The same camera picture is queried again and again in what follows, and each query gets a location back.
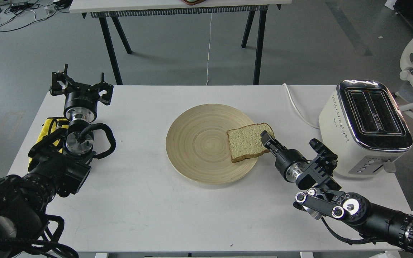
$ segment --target yellow cloth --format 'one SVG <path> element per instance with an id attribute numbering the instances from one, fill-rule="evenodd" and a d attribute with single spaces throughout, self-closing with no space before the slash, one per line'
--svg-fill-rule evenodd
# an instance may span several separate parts
<path id="1" fill-rule="evenodd" d="M 38 137 L 38 140 L 36 141 L 36 143 L 40 142 L 42 139 L 44 139 L 44 137 L 46 137 L 47 135 L 55 132 L 55 130 L 57 130 L 59 128 L 68 128 L 68 124 L 69 124 L 69 121 L 66 118 L 48 118 L 48 119 L 46 119 L 46 121 L 42 125 L 42 129 L 41 129 L 41 132 L 39 133 L 39 137 Z M 58 143 L 59 143 L 59 140 L 54 142 L 54 145 L 57 146 Z"/>

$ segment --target plate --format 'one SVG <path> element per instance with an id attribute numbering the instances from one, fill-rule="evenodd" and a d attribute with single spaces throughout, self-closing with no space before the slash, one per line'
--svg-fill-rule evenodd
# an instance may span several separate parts
<path id="1" fill-rule="evenodd" d="M 242 111 L 221 104 L 195 106 L 170 126 L 165 145 L 173 167 L 200 183 L 231 183 L 246 175 L 257 158 L 232 163 L 226 131 L 253 121 Z"/>

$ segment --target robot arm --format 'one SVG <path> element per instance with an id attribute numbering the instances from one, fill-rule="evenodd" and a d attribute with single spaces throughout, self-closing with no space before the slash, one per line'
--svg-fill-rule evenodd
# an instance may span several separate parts
<path id="1" fill-rule="evenodd" d="M 72 248 L 58 243 L 64 220 L 47 215 L 46 206 L 57 194 L 76 194 L 89 175 L 92 159 L 104 158 L 116 148 L 107 125 L 90 124 L 96 119 L 97 103 L 109 105 L 113 94 L 113 86 L 104 82 L 103 74 L 96 85 L 76 83 L 67 76 L 65 65 L 64 72 L 52 73 L 50 91 L 51 95 L 66 96 L 64 116 L 69 121 L 68 129 L 55 130 L 31 148 L 29 173 L 23 178 L 0 178 L 0 258 L 22 251 L 52 257 L 46 254 L 50 250 L 65 258 L 77 258 Z M 105 131 L 110 143 L 109 150 L 101 154 L 93 150 L 93 131 L 97 129 Z M 53 233 L 48 228 L 51 222 L 58 224 Z"/>
<path id="2" fill-rule="evenodd" d="M 318 153 L 310 163 L 297 150 L 288 150 L 266 131 L 262 132 L 261 141 L 277 158 L 275 166 L 285 180 L 307 190 L 296 194 L 294 206 L 307 211 L 315 219 L 321 218 L 338 240 L 350 245 L 388 242 L 413 253 L 413 215 L 373 204 L 357 193 L 340 191 L 340 186 L 332 178 L 337 156 L 320 141 L 310 141 Z M 350 240 L 339 236 L 328 227 L 323 216 L 342 221 L 359 232 L 363 239 Z"/>

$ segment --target table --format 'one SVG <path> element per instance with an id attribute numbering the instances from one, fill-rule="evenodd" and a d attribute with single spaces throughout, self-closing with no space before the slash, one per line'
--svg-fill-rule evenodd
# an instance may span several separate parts
<path id="1" fill-rule="evenodd" d="M 301 113 L 312 123 L 335 86 L 290 86 Z M 206 103 L 240 109 L 255 123 L 266 122 L 275 137 L 307 159 L 320 132 L 294 112 L 285 89 L 277 86 L 115 86 L 110 106 L 99 105 L 96 123 L 108 124 L 116 151 L 92 162 L 81 191 L 57 196 L 47 213 L 62 216 L 60 239 L 79 252 L 195 253 L 397 250 L 385 243 L 353 245 L 331 236 L 321 221 L 294 209 L 299 189 L 287 183 L 271 154 L 259 157 L 244 178 L 228 185 L 196 183 L 172 167 L 165 139 L 171 123 L 185 110 Z M 63 98 L 46 95 L 9 173 L 24 175 L 28 150 L 41 124 L 63 112 Z M 95 149 L 108 148 L 95 134 Z M 371 202 L 410 213 L 395 175 L 336 181 L 343 191 L 363 194 Z M 334 230 L 358 239 L 354 230 L 327 219 Z"/>
<path id="2" fill-rule="evenodd" d="M 259 84 L 261 70 L 262 47 L 264 45 L 264 31 L 267 10 L 270 4 L 276 4 L 279 8 L 282 4 L 289 4 L 292 0 L 207 0 L 197 5 L 186 5 L 181 0 L 74 0 L 69 8 L 71 13 L 86 13 L 100 20 L 103 38 L 113 68 L 116 84 L 122 85 L 122 78 L 113 42 L 111 40 L 106 18 L 110 17 L 119 33 L 119 37 L 128 54 L 133 51 L 122 29 L 118 17 L 120 16 L 152 16 L 152 15 L 174 15 L 174 14 L 198 14 L 198 13 L 229 13 L 235 11 L 249 11 L 243 35 L 241 47 L 245 48 L 248 42 L 251 25 L 256 11 L 259 15 L 259 28 L 257 32 L 256 61 L 254 67 L 253 84 Z"/>

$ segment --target toast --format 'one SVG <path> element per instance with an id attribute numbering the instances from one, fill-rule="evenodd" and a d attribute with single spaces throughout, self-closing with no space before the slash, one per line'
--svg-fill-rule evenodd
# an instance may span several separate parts
<path id="1" fill-rule="evenodd" d="M 250 124 L 238 129 L 227 131 L 229 149 L 231 150 L 232 163 L 246 158 L 259 157 L 270 152 L 261 142 L 261 133 L 266 130 L 272 137 L 274 131 L 266 124 Z"/>

